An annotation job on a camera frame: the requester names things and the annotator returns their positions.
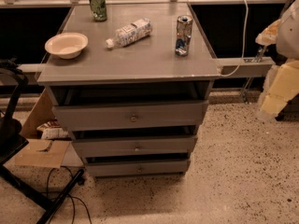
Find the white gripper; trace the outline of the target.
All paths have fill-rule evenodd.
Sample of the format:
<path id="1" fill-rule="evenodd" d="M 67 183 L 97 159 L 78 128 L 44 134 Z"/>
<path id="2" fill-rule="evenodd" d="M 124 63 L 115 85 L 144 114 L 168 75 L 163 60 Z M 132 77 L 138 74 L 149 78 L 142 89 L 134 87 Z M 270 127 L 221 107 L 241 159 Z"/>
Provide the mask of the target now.
<path id="1" fill-rule="evenodd" d="M 262 46 L 277 43 L 281 19 L 273 21 L 255 38 Z M 281 66 L 273 65 L 268 71 L 263 92 L 258 101 L 257 117 L 262 121 L 274 119 L 287 103 L 299 94 L 299 61 L 288 60 Z"/>

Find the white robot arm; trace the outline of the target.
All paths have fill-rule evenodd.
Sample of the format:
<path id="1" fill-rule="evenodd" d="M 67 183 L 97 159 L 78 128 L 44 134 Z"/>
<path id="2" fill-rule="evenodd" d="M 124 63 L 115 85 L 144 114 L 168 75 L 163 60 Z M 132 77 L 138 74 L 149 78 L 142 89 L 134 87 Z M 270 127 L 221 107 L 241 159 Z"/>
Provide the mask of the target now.
<path id="1" fill-rule="evenodd" d="M 257 116 L 270 120 L 299 94 L 299 0 L 259 33 L 255 42 L 264 46 L 275 44 L 277 53 L 287 58 L 283 65 L 271 67 L 259 98 Z"/>

